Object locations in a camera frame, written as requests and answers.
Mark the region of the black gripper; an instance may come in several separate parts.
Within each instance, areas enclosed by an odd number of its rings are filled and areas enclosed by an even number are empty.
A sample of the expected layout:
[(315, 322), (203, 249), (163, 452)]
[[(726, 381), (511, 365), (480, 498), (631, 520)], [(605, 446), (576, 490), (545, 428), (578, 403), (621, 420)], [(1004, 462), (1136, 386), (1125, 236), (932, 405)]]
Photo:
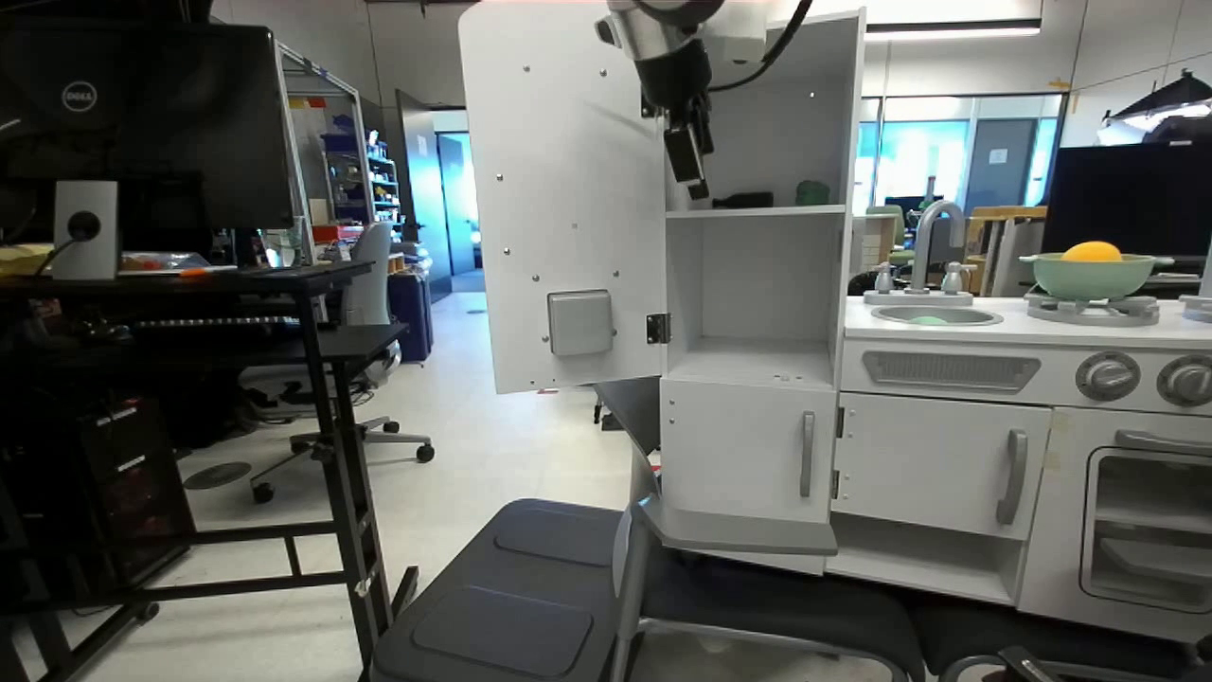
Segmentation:
[(707, 109), (711, 63), (699, 42), (687, 42), (665, 58), (648, 58), (635, 63), (639, 76), (639, 109), (664, 117), (664, 146), (679, 181), (688, 181), (688, 210), (707, 210), (711, 191), (695, 179), (693, 138), (679, 124), (695, 122)]

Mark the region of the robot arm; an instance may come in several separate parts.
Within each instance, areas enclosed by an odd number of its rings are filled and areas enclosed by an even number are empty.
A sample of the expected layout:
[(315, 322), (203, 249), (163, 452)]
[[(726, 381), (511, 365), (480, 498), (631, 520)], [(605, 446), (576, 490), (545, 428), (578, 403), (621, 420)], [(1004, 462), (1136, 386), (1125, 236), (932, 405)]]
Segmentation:
[(707, 18), (723, 0), (605, 0), (594, 35), (631, 62), (639, 112), (664, 124), (658, 141), (674, 181), (688, 199), (707, 199), (706, 160), (711, 141), (711, 95), (723, 78), (711, 73), (706, 42)]

